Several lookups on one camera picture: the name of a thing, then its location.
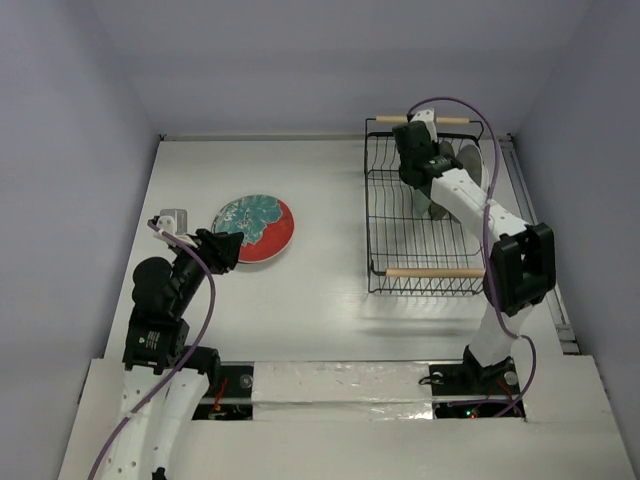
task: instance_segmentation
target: wooden dowel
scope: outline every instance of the wooden dowel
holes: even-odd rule
[[[436,117],[436,123],[441,125],[467,125],[471,120],[463,117]],[[378,115],[376,122],[380,123],[406,123],[404,115]]]
[[[388,268],[387,277],[410,278],[482,278],[482,268]]]

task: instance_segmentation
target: black wire rack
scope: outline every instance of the black wire rack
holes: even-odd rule
[[[370,131],[373,122],[369,118],[365,123],[364,150],[369,292],[448,297],[480,293],[484,263],[478,240],[450,214],[441,220],[432,220],[428,212],[420,216],[414,196],[422,194],[400,180],[393,134]],[[456,154],[469,143],[479,146],[482,123],[472,123],[479,124],[477,136],[439,134],[439,140],[450,142]],[[416,269],[429,269],[429,277],[419,276]]]

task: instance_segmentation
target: dish rack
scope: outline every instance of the dish rack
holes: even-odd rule
[[[367,275],[370,293],[388,295],[471,296],[482,291],[484,262],[480,243],[447,214],[432,220],[419,217],[413,195],[400,180],[398,156],[390,131],[370,131],[365,123],[364,174],[366,191]],[[444,133],[439,141],[452,144],[456,154],[477,136]]]

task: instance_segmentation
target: gray wall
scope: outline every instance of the gray wall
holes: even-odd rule
[[[517,134],[558,281],[640,474],[640,2],[598,0]]]
[[[88,2],[0,7],[0,478],[57,477],[157,146]]]
[[[515,131],[591,0],[93,3],[156,129],[210,133],[360,132],[429,95]]]

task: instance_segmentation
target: purple cable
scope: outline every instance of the purple cable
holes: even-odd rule
[[[147,223],[147,225],[154,232],[160,233],[160,229],[156,225],[154,225],[151,221],[149,221],[149,223]],[[209,271],[209,268],[207,267],[206,263],[204,263],[204,261],[198,256],[198,254],[196,252],[194,252],[193,250],[191,250],[191,248],[189,248],[188,245],[186,245],[184,242],[182,242],[181,240],[177,239],[176,237],[174,237],[170,233],[162,231],[162,236],[165,237],[166,239],[170,240],[172,243],[176,244],[182,250],[187,252],[191,258],[193,258],[196,262],[198,262],[198,265],[200,265],[200,267],[204,271],[205,275],[207,276],[207,279],[209,280],[209,284],[211,285],[211,300],[209,301],[209,311],[207,312],[207,316],[204,319],[204,323],[202,324],[202,328],[200,329],[200,332],[198,333],[198,336],[194,340],[193,345],[191,345],[189,350],[187,350],[187,353],[185,353],[183,355],[183,357],[176,364],[176,366],[173,367],[173,369],[169,372],[169,374],[166,377],[164,377],[162,380],[160,380],[158,382],[158,384],[155,387],[153,387],[149,391],[149,393],[147,393],[142,398],[142,400],[140,400],[137,403],[137,405],[135,407],[133,407],[131,409],[131,412],[130,412],[131,415],[135,415],[136,413],[138,413],[142,409],[142,407],[144,407],[147,403],[149,403],[149,401],[160,390],[162,390],[162,388],[167,383],[169,383],[169,381],[175,376],[175,374],[180,371],[180,369],[184,366],[184,364],[187,363],[187,360],[189,360],[191,355],[193,355],[193,352],[196,351],[196,348],[198,348],[198,345],[200,344],[200,341],[202,340],[202,337],[204,337],[204,334],[207,331],[207,328],[209,327],[209,323],[211,322],[211,316],[213,315],[213,306],[215,305],[215,302],[216,302],[216,285],[215,285],[215,283],[213,281],[213,275],[211,274],[211,271]],[[130,416],[124,417],[120,421],[118,426],[113,430],[111,435],[109,435],[109,438],[104,443],[104,445],[102,446],[102,449],[100,450],[100,453],[96,457],[95,462],[93,462],[93,466],[91,467],[91,471],[89,472],[88,480],[93,480],[95,478],[96,474],[98,473],[98,468],[100,468],[100,464],[102,463],[102,460],[104,460],[104,457],[107,455],[107,452],[109,451],[109,448],[111,448],[111,445],[113,445],[113,442],[115,442],[116,438],[118,437],[120,432],[124,429],[124,427],[127,425],[127,423],[129,423],[130,419],[131,419]]]
[[[490,203],[491,200],[493,199],[493,193],[496,189],[496,183],[498,182],[498,169],[500,168],[500,145],[498,144],[498,139],[496,138],[495,133],[493,132],[493,128],[491,127],[491,123],[489,123],[489,120],[487,120],[485,118],[485,116],[480,113],[480,111],[475,108],[473,105],[471,105],[470,103],[461,100],[459,98],[455,98],[455,97],[431,97],[431,98],[427,98],[426,100],[422,100],[418,103],[416,103],[413,107],[411,107],[409,109],[409,112],[407,112],[407,115],[411,115],[413,113],[413,111],[424,105],[425,103],[430,103],[430,102],[437,102],[440,100],[445,100],[445,101],[449,101],[449,102],[454,102],[454,103],[458,103],[460,105],[464,105],[465,107],[467,107],[468,109],[472,110],[473,112],[475,112],[476,115],[478,115],[482,121],[484,122],[484,124],[487,126],[487,128],[489,129],[489,133],[491,134],[491,140],[493,141],[493,155],[494,155],[494,167],[493,167],[493,174],[491,175],[491,183],[489,184],[489,188],[487,190],[487,202],[485,204],[484,207],[484,214],[482,217],[482,251],[484,254],[484,261],[485,261],[485,268],[487,270],[487,280],[488,280],[488,284],[489,284],[489,295],[491,297],[491,303],[495,308],[496,311],[496,317],[498,317],[498,323],[500,324],[500,328],[502,329],[502,331],[505,333],[505,335],[507,335],[510,338],[513,338],[514,340],[517,340],[519,338],[523,338],[525,339],[528,343],[529,346],[531,347],[531,373],[529,374],[529,379],[527,380],[527,383],[525,384],[524,388],[520,391],[520,394],[515,398],[515,400],[513,400],[512,402],[509,403],[509,405],[507,407],[505,407],[503,410],[501,410],[500,412],[496,413],[494,416],[495,417],[501,417],[502,415],[504,415],[505,413],[507,413],[509,410],[511,410],[512,408],[514,408],[518,402],[520,402],[522,400],[522,398],[524,397],[525,393],[527,393],[527,390],[529,390],[529,387],[531,386],[531,383],[533,382],[533,377],[536,374],[536,369],[538,366],[538,355],[536,352],[536,347],[533,343],[533,340],[531,339],[531,337],[529,337],[528,335],[516,335],[515,333],[511,332],[508,328],[507,325],[504,323],[504,318],[502,318],[502,312],[500,311],[500,305],[499,305],[499,301],[498,301],[498,288],[496,286],[496,281],[495,281],[495,277],[493,276],[493,268],[491,267],[491,262],[489,261],[490,259],[490,255],[491,252],[489,250],[489,210],[490,210]],[[488,399],[485,402],[482,403],[505,403],[504,401],[500,400],[491,400]],[[467,403],[460,403],[460,402],[451,402],[450,405],[468,405]]]

